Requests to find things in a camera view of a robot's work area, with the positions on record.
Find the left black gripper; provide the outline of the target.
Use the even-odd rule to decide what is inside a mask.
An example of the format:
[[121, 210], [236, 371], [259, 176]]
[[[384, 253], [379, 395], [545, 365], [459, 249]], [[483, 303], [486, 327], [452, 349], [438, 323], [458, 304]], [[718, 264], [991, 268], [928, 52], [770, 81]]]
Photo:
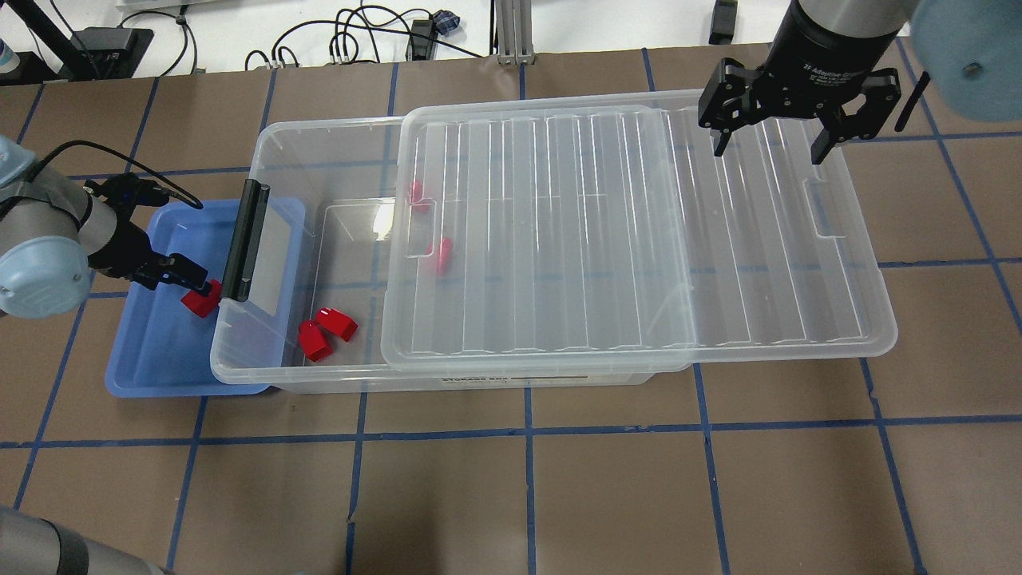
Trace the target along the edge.
[[[103, 183], [87, 180], [84, 189], [95, 199], [102, 199], [114, 215], [112, 237], [88, 256], [92, 269], [147, 290], [156, 290], [160, 281], [194, 292], [210, 292], [207, 269], [179, 252], [162, 258], [151, 248], [149, 234], [131, 221], [138, 206], [158, 208], [169, 202], [168, 190], [160, 184], [139, 176], [114, 176]], [[156, 263], [156, 278], [151, 276], [151, 263]]]

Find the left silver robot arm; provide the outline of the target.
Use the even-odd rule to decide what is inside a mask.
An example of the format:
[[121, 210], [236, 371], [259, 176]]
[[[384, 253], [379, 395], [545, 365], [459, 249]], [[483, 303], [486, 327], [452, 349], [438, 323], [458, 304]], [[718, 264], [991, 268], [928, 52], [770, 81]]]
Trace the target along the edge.
[[149, 234], [132, 222], [140, 206], [178, 200], [201, 210], [201, 201], [139, 161], [100, 183], [73, 181], [52, 167], [73, 147], [110, 153], [99, 143], [67, 141], [38, 157], [2, 138], [2, 314], [34, 319], [73, 310], [90, 294], [93, 272], [147, 290], [171, 284], [208, 295], [207, 269], [179, 252], [154, 251]]

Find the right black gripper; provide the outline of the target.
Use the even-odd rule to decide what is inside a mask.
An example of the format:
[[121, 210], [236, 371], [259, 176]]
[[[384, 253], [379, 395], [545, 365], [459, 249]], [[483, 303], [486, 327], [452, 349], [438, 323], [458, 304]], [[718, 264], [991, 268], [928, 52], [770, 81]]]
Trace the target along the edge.
[[841, 143], [877, 136], [901, 99], [897, 69], [876, 68], [900, 29], [898, 4], [789, 5], [761, 66], [725, 57], [711, 73], [698, 124], [711, 131], [713, 156], [769, 117], [821, 121], [814, 166]]

